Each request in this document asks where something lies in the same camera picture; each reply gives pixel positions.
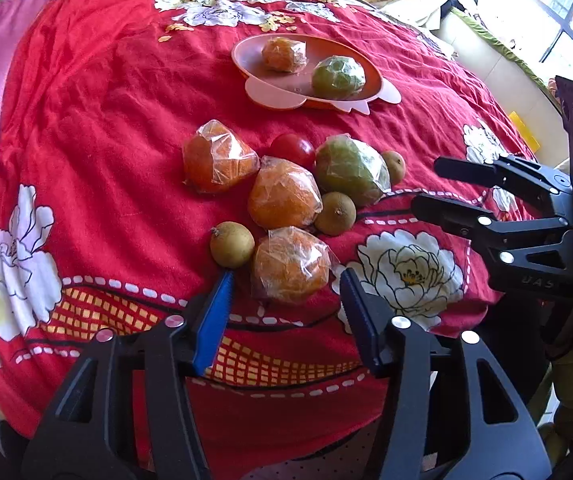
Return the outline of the small brown longan fruit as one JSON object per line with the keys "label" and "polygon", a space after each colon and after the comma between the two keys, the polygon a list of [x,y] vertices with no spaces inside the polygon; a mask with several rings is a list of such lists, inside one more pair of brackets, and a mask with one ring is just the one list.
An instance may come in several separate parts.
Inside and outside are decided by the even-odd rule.
{"label": "small brown longan fruit", "polygon": [[386,151],[381,153],[384,162],[389,170],[391,185],[395,186],[403,182],[406,177],[407,165],[401,154],[395,151]]}
{"label": "small brown longan fruit", "polygon": [[241,223],[225,221],[210,229],[210,253],[224,268],[243,266],[252,257],[254,248],[253,234]]}
{"label": "small brown longan fruit", "polygon": [[339,236],[352,229],[356,221],[356,206],[352,199],[340,192],[323,195],[323,211],[315,220],[318,231],[329,236]]}

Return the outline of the orange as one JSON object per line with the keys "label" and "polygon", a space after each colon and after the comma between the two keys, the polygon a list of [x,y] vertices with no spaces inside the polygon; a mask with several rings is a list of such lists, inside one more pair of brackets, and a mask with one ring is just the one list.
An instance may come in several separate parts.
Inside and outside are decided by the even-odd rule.
{"label": "orange", "polygon": [[308,63],[307,46],[304,41],[274,37],[262,48],[262,62],[276,72],[297,73]]}
{"label": "orange", "polygon": [[309,170],[288,159],[264,156],[247,209],[265,230],[306,228],[323,211],[323,199]]}
{"label": "orange", "polygon": [[270,230],[258,244],[252,278],[256,295],[301,304],[329,284],[337,265],[329,245],[295,226]]}
{"label": "orange", "polygon": [[260,168],[258,154],[217,119],[201,125],[182,147],[183,177],[201,193],[220,193]]}

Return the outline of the green fruit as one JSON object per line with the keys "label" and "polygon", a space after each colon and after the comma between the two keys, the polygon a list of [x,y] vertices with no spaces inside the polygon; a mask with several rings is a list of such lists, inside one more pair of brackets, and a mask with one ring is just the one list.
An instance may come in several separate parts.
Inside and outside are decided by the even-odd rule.
{"label": "green fruit", "polygon": [[347,133],[329,136],[317,148],[314,174],[319,188],[343,193],[357,207],[379,202],[392,188],[382,155]]}
{"label": "green fruit", "polygon": [[367,82],[364,67],[355,58],[332,55],[324,58],[311,75],[311,89],[323,99],[345,99],[358,93]]}

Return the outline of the red tomato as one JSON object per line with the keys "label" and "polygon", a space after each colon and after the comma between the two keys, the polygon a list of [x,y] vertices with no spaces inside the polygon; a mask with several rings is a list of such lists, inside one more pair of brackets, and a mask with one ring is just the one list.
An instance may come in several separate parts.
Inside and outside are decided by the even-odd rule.
{"label": "red tomato", "polygon": [[308,170],[315,166],[316,151],[313,144],[295,133],[283,133],[270,144],[268,155],[294,162]]}

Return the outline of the yellow paper bag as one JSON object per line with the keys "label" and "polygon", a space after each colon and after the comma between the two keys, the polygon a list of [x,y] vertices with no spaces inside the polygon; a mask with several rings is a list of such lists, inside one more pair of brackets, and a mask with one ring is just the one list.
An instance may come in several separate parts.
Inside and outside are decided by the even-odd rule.
{"label": "yellow paper bag", "polygon": [[541,149],[541,144],[533,135],[531,129],[523,122],[520,115],[514,110],[509,114],[509,119],[520,133],[520,136],[529,149],[536,154]]}

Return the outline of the cream sofa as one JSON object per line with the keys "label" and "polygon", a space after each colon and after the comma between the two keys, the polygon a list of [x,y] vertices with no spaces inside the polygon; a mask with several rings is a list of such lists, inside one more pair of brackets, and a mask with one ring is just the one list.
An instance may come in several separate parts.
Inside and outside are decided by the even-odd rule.
{"label": "cream sofa", "polygon": [[569,161],[569,141],[557,98],[526,62],[475,21],[465,0],[441,4],[437,36],[455,48],[456,60],[487,85],[506,114],[518,116],[517,123],[529,130],[540,162],[556,167]]}

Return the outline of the red floral bedspread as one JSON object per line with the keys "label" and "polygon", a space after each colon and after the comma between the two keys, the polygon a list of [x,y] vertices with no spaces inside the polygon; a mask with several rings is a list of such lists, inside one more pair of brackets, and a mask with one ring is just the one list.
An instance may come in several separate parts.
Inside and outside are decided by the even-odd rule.
{"label": "red floral bedspread", "polygon": [[[401,102],[375,100],[368,114],[257,105],[231,50],[272,30],[356,48]],[[218,276],[210,228],[251,226],[252,179],[216,194],[187,185],[183,145],[210,120],[261,155],[285,133],[398,151],[404,182],[330,238],[332,252],[441,335],[477,325],[496,301],[469,244],[409,206],[427,192],[522,220],[510,194],[441,179],[432,165],[529,150],[485,84],[412,28],[333,0],[48,0],[12,49],[0,110],[0,415],[21,436],[98,330],[142,332],[183,309]]]}

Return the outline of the pink crab-shaped plastic plate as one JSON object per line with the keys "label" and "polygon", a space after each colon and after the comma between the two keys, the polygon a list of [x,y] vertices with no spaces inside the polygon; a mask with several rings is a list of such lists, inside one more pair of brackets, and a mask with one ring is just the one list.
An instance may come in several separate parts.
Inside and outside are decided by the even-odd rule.
{"label": "pink crab-shaped plastic plate", "polygon": [[[373,63],[355,48],[328,38],[288,34],[285,37],[306,44],[307,64],[296,73],[281,73],[269,68],[262,59],[262,49],[273,39],[273,34],[256,35],[239,41],[231,50],[236,67],[245,76],[245,91],[255,103],[272,110],[295,110],[301,106],[338,110],[349,113],[370,113],[369,104],[381,100],[390,104],[401,102],[401,92]],[[366,81],[359,91],[340,99],[326,99],[313,88],[317,65],[330,56],[348,56],[365,72]]]}

